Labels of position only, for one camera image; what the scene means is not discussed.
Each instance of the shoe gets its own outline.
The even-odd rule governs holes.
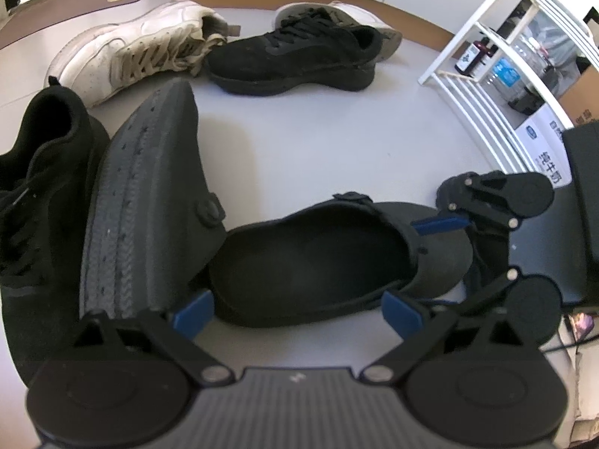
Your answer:
[[[52,82],[0,156],[2,319],[25,384],[79,320],[88,207],[109,144],[77,94]]]
[[[159,71],[188,70],[195,76],[206,54],[228,34],[214,10],[173,0],[134,20],[79,34],[56,55],[46,77],[56,76],[93,107]]]
[[[83,248],[81,315],[170,309],[215,255],[225,213],[209,192],[188,82],[173,79],[125,121],[103,158]]]
[[[434,298],[472,261],[462,230],[419,236],[438,210],[349,192],[282,219],[231,230],[209,265],[216,314],[245,327],[322,321],[373,309],[394,288]]]
[[[324,9],[332,20],[339,25],[368,25],[376,28],[383,36],[383,46],[377,56],[377,62],[390,58],[398,49],[403,35],[399,30],[387,25],[378,16],[349,3],[332,1],[330,4],[322,3],[290,3],[282,6],[276,12],[273,28],[281,28],[288,18],[298,18],[314,9]]]
[[[360,91],[374,79],[382,40],[372,27],[343,28],[317,10],[215,49],[205,66],[218,86],[234,94],[279,94],[308,82]]]

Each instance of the blue label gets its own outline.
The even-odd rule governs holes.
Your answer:
[[[510,62],[502,57],[499,62],[493,67],[495,74],[501,79],[508,88],[511,88],[516,82],[520,80],[520,74],[517,70],[511,67]]]
[[[537,132],[534,131],[534,128],[531,127],[531,125],[528,125],[526,127],[526,131],[528,132],[528,134],[530,135],[530,137],[534,140],[537,137]]]

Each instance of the sneaker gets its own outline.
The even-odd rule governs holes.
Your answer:
[[[225,241],[209,192],[188,82],[158,89],[113,137],[98,171],[83,248],[80,313],[168,310]]]
[[[109,144],[77,94],[52,82],[0,156],[2,320],[25,384],[79,320],[88,207]]]
[[[369,25],[376,28],[383,35],[383,46],[377,56],[377,62],[390,58],[403,40],[399,30],[387,25],[374,13],[349,3],[333,1],[330,4],[322,3],[290,3],[279,8],[276,12],[273,28],[281,28],[288,18],[297,18],[314,10],[326,10],[332,20],[339,25]]]
[[[188,70],[195,76],[228,34],[214,10],[173,0],[129,22],[79,34],[56,55],[46,78],[56,76],[92,107],[159,71]]]
[[[234,94],[279,94],[308,82],[360,91],[374,79],[382,40],[372,27],[343,28],[316,10],[287,19],[270,33],[215,49],[206,68],[215,83]]]

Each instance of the blue logo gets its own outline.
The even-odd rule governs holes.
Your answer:
[[[526,131],[528,132],[528,134],[530,135],[530,137],[534,140],[537,137],[537,132],[534,131],[534,128],[531,127],[531,125],[526,127]]]

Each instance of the black sneaker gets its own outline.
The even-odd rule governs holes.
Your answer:
[[[80,312],[129,318],[169,309],[225,241],[209,192],[188,82],[152,94],[113,137],[98,171],[82,262]]]
[[[2,320],[25,384],[79,320],[88,208],[109,143],[79,96],[52,83],[31,100],[13,149],[0,156]]]
[[[372,27],[340,27],[315,10],[277,30],[236,40],[208,55],[210,78],[227,92],[266,96],[314,82],[360,91],[374,79],[383,39]]]

